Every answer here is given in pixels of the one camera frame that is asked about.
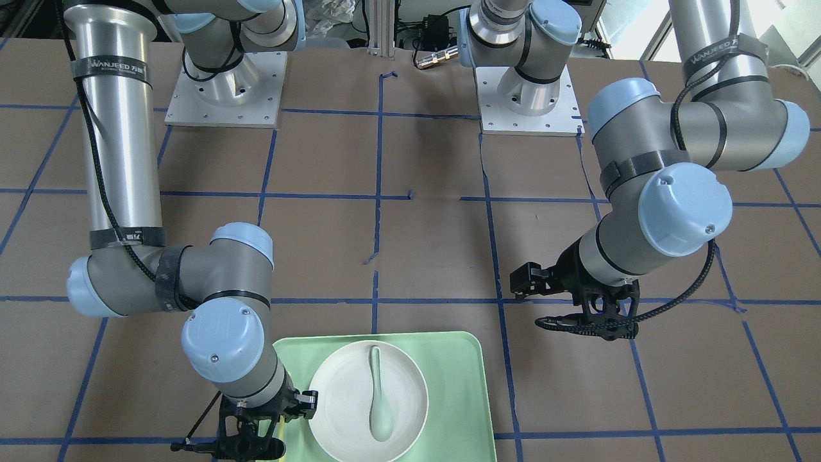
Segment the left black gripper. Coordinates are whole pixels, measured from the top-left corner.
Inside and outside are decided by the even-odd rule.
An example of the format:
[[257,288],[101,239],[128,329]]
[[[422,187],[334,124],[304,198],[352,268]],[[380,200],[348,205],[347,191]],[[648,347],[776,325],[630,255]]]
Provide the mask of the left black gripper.
[[543,268],[534,261],[528,261],[511,272],[510,290],[514,298],[524,301],[528,296],[569,292],[573,304],[581,306],[582,312],[556,319],[556,331],[559,327],[563,328],[563,332],[571,332],[570,327],[589,327],[587,330],[573,330],[572,333],[599,336],[606,340],[634,339],[638,334],[637,323],[609,328],[601,325],[627,321],[636,315],[638,283],[614,287],[595,280],[582,265],[579,248],[580,240],[577,240],[558,257],[555,267]]

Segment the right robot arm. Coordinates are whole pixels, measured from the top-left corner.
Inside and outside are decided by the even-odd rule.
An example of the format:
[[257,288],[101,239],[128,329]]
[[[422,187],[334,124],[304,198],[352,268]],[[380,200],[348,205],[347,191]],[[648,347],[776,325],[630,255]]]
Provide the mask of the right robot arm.
[[239,70],[256,51],[304,41],[299,1],[56,1],[89,144],[91,253],[71,265],[69,301],[91,318],[186,312],[183,350],[220,403],[211,443],[173,451],[222,460],[276,460],[279,421],[310,419],[319,398],[299,391],[271,342],[273,241],[252,223],[219,227],[207,246],[168,246],[153,148],[149,44],[173,15],[193,81]]

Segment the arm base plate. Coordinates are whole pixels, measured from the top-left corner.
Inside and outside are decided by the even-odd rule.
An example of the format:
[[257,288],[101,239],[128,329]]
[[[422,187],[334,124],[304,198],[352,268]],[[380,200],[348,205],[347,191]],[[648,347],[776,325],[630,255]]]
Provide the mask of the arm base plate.
[[165,123],[209,128],[276,128],[285,65],[284,51],[246,53],[232,70],[197,82],[181,73]]
[[580,135],[582,117],[567,67],[548,84],[526,81],[513,67],[476,67],[484,134]]

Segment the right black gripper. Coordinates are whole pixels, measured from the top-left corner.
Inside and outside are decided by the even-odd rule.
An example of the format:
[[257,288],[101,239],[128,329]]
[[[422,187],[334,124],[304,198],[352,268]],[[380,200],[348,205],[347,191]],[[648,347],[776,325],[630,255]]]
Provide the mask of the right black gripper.
[[276,460],[285,454],[285,443],[275,436],[278,423],[312,419],[316,415],[319,392],[295,390],[290,377],[279,386],[275,397],[259,407],[237,407],[222,397],[218,406],[215,458],[218,460]]

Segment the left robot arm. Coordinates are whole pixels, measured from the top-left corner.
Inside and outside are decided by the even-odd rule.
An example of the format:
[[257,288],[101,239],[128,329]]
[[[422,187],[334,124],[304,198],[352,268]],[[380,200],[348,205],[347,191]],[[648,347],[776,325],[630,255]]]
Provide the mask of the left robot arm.
[[[641,77],[595,94],[586,116],[612,205],[554,266],[511,272],[518,300],[569,293],[581,312],[537,327],[632,339],[639,322],[677,306],[703,284],[716,236],[733,204],[718,171],[777,169],[806,146],[811,124],[796,103],[772,94],[768,47],[754,35],[745,1],[672,1],[684,88],[671,103]],[[643,275],[707,246],[706,263],[681,295],[638,313]]]

